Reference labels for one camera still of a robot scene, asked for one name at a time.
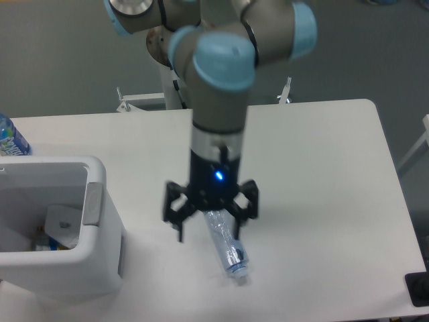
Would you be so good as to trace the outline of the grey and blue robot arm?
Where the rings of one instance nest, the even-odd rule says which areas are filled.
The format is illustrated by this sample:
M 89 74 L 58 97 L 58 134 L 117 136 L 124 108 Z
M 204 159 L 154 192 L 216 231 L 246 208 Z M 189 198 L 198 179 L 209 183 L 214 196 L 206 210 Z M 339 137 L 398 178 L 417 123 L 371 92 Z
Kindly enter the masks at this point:
M 197 211 L 226 210 L 242 224 L 256 219 L 259 189 L 239 183 L 249 90 L 264 64 L 295 59 L 317 41 L 311 8 L 295 1 L 233 1 L 238 19 L 209 28 L 199 1 L 106 1 L 119 34 L 163 27 L 170 68 L 188 89 L 192 110 L 190 172 L 186 186 L 168 182 L 163 220 L 177 231 Z

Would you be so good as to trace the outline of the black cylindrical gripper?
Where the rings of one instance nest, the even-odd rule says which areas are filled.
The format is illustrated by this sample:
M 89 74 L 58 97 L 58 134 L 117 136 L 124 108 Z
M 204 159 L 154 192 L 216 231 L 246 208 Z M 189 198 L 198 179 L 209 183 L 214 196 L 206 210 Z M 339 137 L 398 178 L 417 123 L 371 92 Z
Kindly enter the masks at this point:
M 259 188 L 254 180 L 248 180 L 239 186 L 238 175 L 241 158 L 227 160 L 226 164 L 207 160 L 193 151 L 190 152 L 190 174 L 188 186 L 173 181 L 166 183 L 162 221 L 170 223 L 178 232 L 178 241 L 183 242 L 184 222 L 198 210 L 219 210 L 225 206 L 234 217 L 233 237 L 239 239 L 240 230 L 249 219 L 259 215 Z M 234 197 L 241 193 L 247 200 L 241 207 Z M 181 197 L 186 200 L 175 209 Z

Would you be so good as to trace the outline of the white metal robot base frame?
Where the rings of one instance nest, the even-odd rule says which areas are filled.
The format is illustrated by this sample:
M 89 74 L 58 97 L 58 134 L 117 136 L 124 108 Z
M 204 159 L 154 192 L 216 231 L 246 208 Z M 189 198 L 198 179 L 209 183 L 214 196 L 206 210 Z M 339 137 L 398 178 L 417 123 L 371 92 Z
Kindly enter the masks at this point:
M 117 96 L 119 106 L 116 112 L 131 113 L 137 111 L 157 111 L 168 109 L 187 109 L 183 96 L 180 92 L 180 85 L 177 80 L 173 81 L 173 93 L 176 93 L 178 102 L 167 104 L 164 93 L 150 93 L 139 95 L 122 95 L 121 90 L 117 87 Z

